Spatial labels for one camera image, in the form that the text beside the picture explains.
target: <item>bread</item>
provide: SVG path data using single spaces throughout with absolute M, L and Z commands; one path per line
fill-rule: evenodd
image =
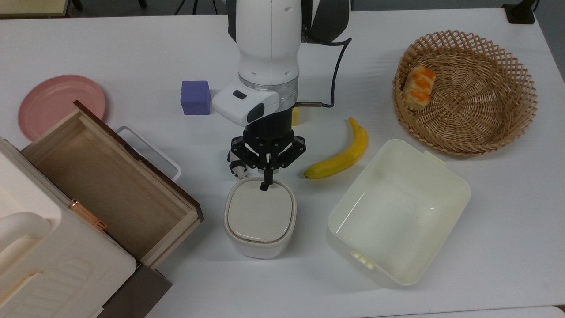
M 435 79 L 436 74 L 424 66 L 415 67 L 408 73 L 402 91 L 402 99 L 408 109 L 418 111 L 428 106 Z

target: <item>white table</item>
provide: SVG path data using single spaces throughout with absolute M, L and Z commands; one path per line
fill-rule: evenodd
M 428 148 L 398 124 L 392 80 L 404 50 L 421 35 L 474 32 L 512 52 L 536 82 L 538 112 L 519 140 L 492 154 L 435 153 L 465 179 L 472 197 L 421 280 L 381 285 L 330 248 L 327 217 L 389 139 Z M 202 206 L 204 223 L 159 268 L 173 287 L 149 317 L 365 317 L 547 306 L 565 303 L 565 85 L 538 24 L 510 25 L 502 9 L 354 12 L 340 38 L 333 109 L 302 109 L 295 133 L 307 152 L 275 178 L 298 200 L 288 249 L 274 260 L 238 254 L 222 227 L 235 184 L 225 155 L 242 128 L 218 113 L 184 116 L 182 80 L 220 89 L 237 72 L 225 16 L 0 21 L 0 136 L 28 144 L 18 105 L 35 85 L 80 74 L 106 93 L 111 127 L 128 122 L 184 169 L 179 185 Z M 302 45 L 299 99 L 329 101 L 339 48 Z M 369 134 L 364 157 L 330 178 L 307 180 L 310 164 L 345 149 L 346 118 Z
M 463 312 L 407 315 L 402 318 L 563 318 L 565 313 L 557 307 L 527 307 Z

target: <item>banana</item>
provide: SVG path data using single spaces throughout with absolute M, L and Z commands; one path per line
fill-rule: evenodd
M 367 149 L 367 131 L 359 126 L 352 117 L 349 118 L 349 123 L 351 128 L 353 128 L 353 143 L 351 146 L 334 157 L 313 164 L 304 171 L 304 177 L 308 179 L 329 177 L 351 167 L 361 158 L 365 153 L 365 149 Z

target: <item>black chair leg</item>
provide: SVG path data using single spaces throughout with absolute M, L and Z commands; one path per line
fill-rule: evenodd
M 82 2 L 80 2 L 80 0 L 71 0 L 71 1 L 77 10 L 82 11 Z

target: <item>black cable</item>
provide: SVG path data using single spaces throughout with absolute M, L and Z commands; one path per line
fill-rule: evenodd
M 177 9 L 177 11 L 175 12 L 174 15 L 177 15 L 177 14 L 179 13 L 179 11 L 180 11 L 180 9 L 182 8 L 182 5 L 184 4 L 185 1 L 186 1 L 186 0 L 182 0 L 182 2 L 181 2 L 180 5 L 179 5 L 179 8 Z
M 310 34 L 308 32 L 308 30 L 306 30 L 306 29 L 303 29 L 303 32 L 304 32 L 304 34 L 306 34 L 307 37 L 311 38 L 315 42 L 318 42 L 319 44 L 326 45 L 326 46 L 342 46 L 343 45 L 343 48 L 341 49 L 340 56 L 337 58 L 336 68 L 333 71 L 332 103 L 331 104 L 324 104 L 324 103 L 321 103 L 321 102 L 296 102 L 294 105 L 295 105 L 295 107 L 326 107 L 326 108 L 332 108 L 333 105 L 335 104 L 337 70 L 340 68 L 341 58 L 344 56 L 345 49 L 347 49 L 349 42 L 351 42 L 351 38 L 348 38 L 347 40 L 341 41 L 341 42 L 326 42 L 326 41 L 320 40 L 319 38 L 316 38 L 315 36 Z
M 198 7 L 198 0 L 194 0 L 194 6 L 192 7 L 192 15 L 196 15 L 197 7 Z

